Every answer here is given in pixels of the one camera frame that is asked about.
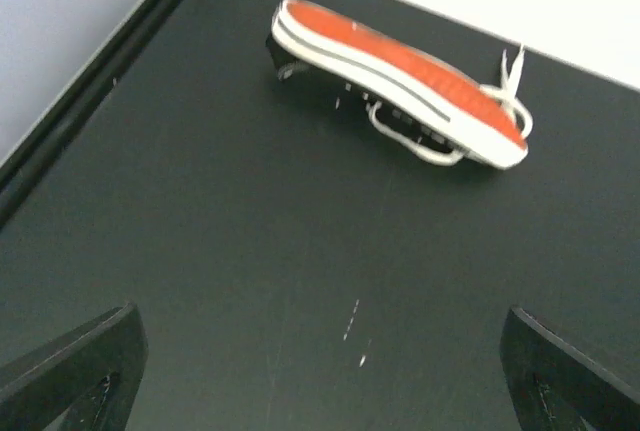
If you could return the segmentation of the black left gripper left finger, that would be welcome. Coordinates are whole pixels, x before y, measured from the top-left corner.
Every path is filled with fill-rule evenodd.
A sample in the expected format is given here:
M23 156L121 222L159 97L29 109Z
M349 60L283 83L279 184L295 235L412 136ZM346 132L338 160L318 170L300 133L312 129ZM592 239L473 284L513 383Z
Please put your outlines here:
M147 357L138 307L112 308L1 366L1 428L124 430Z

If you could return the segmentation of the black canvas sneaker white sole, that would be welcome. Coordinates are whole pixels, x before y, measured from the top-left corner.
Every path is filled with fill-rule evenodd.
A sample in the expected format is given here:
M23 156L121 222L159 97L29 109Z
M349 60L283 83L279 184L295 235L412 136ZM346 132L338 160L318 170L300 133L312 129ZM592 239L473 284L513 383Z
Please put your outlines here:
M448 63L307 0L281 0L266 39L276 75L310 69L359 91L370 124L419 159L464 158L496 169L528 154L533 118L517 96L525 51L503 56L500 83L480 84Z

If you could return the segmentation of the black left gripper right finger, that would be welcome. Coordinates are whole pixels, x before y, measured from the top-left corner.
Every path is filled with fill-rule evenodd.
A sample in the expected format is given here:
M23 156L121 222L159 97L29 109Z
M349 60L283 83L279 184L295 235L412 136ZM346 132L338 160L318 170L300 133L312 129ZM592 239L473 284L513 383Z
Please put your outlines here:
M500 361L522 430L637 430L639 365L512 306Z

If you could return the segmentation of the white shoelace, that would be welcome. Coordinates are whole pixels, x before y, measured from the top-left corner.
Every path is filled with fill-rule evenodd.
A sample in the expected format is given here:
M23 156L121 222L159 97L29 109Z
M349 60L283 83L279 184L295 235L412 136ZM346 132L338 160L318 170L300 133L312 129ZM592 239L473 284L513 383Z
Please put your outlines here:
M452 166L464 158L509 169L528 154L533 118L518 99L525 52L503 53L498 86L410 46L380 58L381 95L363 93L373 127L423 161Z

